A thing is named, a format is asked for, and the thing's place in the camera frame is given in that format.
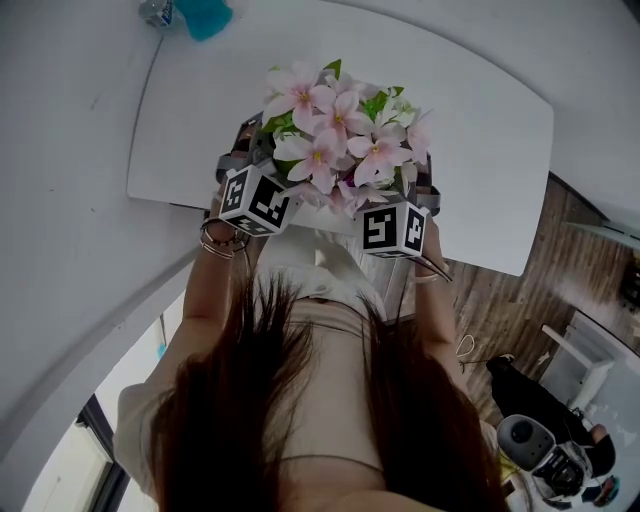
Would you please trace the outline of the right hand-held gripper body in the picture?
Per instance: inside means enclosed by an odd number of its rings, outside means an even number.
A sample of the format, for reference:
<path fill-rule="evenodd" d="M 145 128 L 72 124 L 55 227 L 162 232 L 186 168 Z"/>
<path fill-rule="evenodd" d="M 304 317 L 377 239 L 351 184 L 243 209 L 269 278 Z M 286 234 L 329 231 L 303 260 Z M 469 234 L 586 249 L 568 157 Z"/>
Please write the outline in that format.
<path fill-rule="evenodd" d="M 439 213 L 438 194 L 410 191 L 405 196 L 372 186 L 356 192 L 356 238 L 365 254 L 384 259 L 442 258 L 433 221 Z"/>

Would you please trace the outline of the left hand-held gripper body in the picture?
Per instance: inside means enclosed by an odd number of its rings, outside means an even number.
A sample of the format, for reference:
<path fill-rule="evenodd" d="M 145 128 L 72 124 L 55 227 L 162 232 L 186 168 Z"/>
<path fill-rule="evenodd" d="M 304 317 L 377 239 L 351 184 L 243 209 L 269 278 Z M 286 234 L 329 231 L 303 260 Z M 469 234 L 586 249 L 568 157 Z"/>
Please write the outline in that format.
<path fill-rule="evenodd" d="M 216 179 L 224 185 L 219 218 L 250 236 L 281 233 L 288 223 L 290 198 L 276 178 L 269 139 L 260 131 L 249 150 L 233 150 L 218 161 Z"/>

